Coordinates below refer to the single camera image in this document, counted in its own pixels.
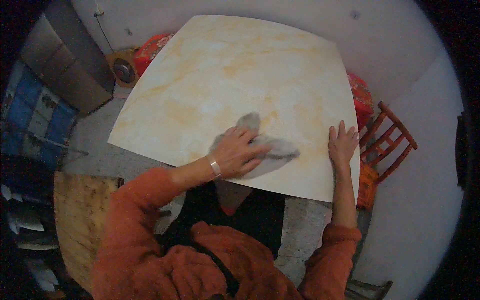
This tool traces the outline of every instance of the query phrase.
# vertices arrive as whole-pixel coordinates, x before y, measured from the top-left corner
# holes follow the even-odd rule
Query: gray cloth
[[[251,112],[248,115],[241,117],[237,122],[237,127],[248,128],[249,130],[259,130],[260,129],[260,115],[257,112]],[[210,152],[212,152],[216,145],[223,138],[223,134],[218,135],[212,146],[210,147]],[[287,142],[282,139],[274,139],[265,134],[260,134],[255,139],[252,140],[250,146],[254,145],[263,145],[269,144],[273,149],[268,152],[266,155],[259,156],[263,158],[262,163],[252,170],[250,173],[241,177],[241,179],[251,179],[259,177],[263,174],[275,171],[289,163],[292,159],[300,156],[299,150],[291,142]]]

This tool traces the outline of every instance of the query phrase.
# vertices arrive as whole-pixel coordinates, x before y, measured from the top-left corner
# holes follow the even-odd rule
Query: person
[[[254,191],[234,216],[220,209],[211,181],[257,167],[267,145],[257,133],[230,128],[208,156],[179,168],[153,168],[112,194],[105,236],[91,271],[95,299],[343,299],[361,238],[350,160],[358,133],[344,122],[330,129],[335,170],[332,221],[306,262],[298,289],[278,269],[285,197]],[[187,191],[182,211],[155,237],[158,209]]]

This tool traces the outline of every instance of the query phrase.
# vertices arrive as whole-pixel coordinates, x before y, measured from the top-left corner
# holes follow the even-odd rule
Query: black strap
[[[212,261],[218,266],[220,271],[225,276],[225,280],[227,282],[227,294],[230,295],[232,298],[235,298],[235,295],[239,291],[240,283],[238,282],[238,280],[235,279],[233,274],[223,264],[223,262],[215,254],[213,254],[213,252],[190,238],[182,239],[182,241],[179,242],[178,245],[193,247],[195,250],[197,250],[197,252],[210,256],[210,258],[212,258]]]

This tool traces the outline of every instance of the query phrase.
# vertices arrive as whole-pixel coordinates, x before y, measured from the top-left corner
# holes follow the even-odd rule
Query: concrete floor
[[[130,90],[117,87],[118,93]],[[113,98],[95,113],[81,119],[73,130],[70,145],[89,152],[88,156],[71,152],[63,161],[63,171],[71,174],[89,174],[122,177],[130,181],[149,168],[165,166],[161,162],[132,153],[107,143],[110,132],[125,103]],[[156,225],[163,232],[178,216],[184,197],[176,197],[162,210],[172,215]],[[331,218],[331,204],[301,198],[288,198],[282,233],[282,247],[275,261],[276,267],[297,286],[305,274],[305,261],[319,245],[322,232]]]

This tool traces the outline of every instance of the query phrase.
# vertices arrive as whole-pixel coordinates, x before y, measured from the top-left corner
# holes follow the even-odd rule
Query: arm
[[[237,128],[226,132],[212,153],[223,178],[250,172],[261,163],[255,157],[271,150],[269,146],[250,147],[249,142],[256,135]],[[215,176],[209,159],[204,157],[171,170],[151,169],[112,194],[105,236],[91,271],[95,299],[132,298],[138,291],[136,278],[142,278],[136,274],[144,272],[146,267],[162,270],[160,245],[153,235],[158,208]]]
[[[352,256],[361,239],[356,228],[356,208],[350,160],[358,146],[358,132],[345,132],[342,121],[336,134],[330,128],[328,144],[335,169],[332,222],[324,231],[321,248],[307,261],[307,271],[299,290],[306,299],[344,299]]]

